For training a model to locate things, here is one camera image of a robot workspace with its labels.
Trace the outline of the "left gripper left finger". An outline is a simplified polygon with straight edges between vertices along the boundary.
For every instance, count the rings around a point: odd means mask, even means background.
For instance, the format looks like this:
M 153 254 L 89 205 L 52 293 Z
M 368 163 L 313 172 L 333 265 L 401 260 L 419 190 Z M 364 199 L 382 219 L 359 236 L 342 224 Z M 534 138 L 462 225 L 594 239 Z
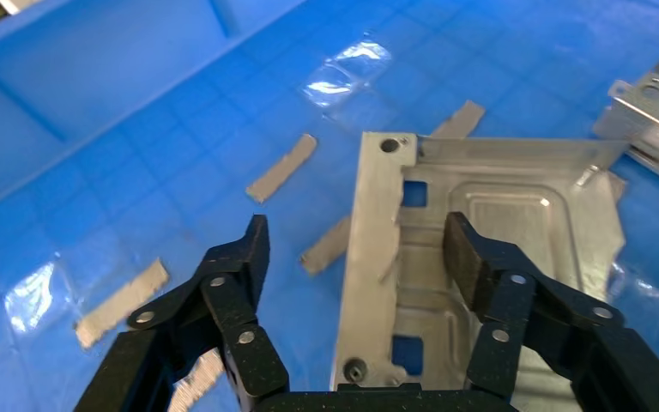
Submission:
M 266 215 L 209 248 L 188 281 L 129 315 L 75 409 L 166 411 L 176 383 L 213 349 L 243 411 L 288 391 L 287 369 L 257 320 L 269 252 Z

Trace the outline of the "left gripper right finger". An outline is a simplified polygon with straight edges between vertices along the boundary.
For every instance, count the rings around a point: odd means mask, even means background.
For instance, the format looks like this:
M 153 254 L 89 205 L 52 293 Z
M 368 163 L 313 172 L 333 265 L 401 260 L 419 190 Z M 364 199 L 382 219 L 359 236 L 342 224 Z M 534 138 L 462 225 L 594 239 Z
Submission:
M 481 322 L 470 390 L 510 401 L 529 348 L 569 380 L 585 411 L 659 411 L 659 359 L 616 308 L 544 275 L 517 245 L 478 234 L 460 212 L 445 219 L 443 257 Z

